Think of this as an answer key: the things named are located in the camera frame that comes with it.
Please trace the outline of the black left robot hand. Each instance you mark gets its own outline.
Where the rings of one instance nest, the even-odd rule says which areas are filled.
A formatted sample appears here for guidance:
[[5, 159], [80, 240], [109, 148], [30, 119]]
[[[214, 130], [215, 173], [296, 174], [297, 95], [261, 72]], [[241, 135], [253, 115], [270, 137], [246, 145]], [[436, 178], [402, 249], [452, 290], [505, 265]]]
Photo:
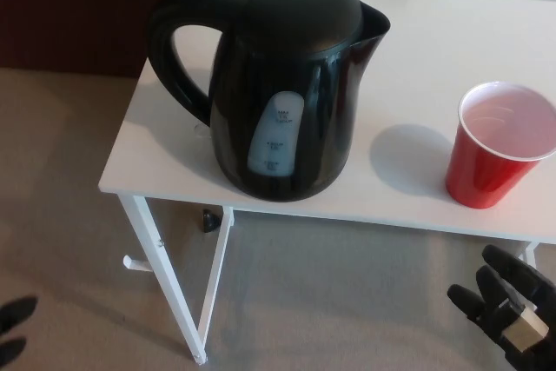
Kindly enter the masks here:
[[[1, 336], [5, 337], [13, 328], [27, 321], [38, 304], [36, 295], [25, 295], [8, 301], [1, 306]], [[27, 346], [24, 336], [13, 337], [1, 342], [1, 368], [15, 361]]]

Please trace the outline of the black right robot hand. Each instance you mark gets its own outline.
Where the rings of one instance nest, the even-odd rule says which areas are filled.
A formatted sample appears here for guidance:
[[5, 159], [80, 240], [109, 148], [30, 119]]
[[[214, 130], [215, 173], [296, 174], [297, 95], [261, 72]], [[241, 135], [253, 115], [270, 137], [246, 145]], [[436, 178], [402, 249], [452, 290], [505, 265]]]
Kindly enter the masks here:
[[[476, 272], [479, 293], [451, 285], [447, 297], [466, 317], [504, 352], [516, 370], [555, 369], [555, 285], [537, 269], [495, 245], [482, 250], [485, 264]], [[518, 348], [507, 330], [523, 320], [526, 305], [547, 326], [534, 343]]]

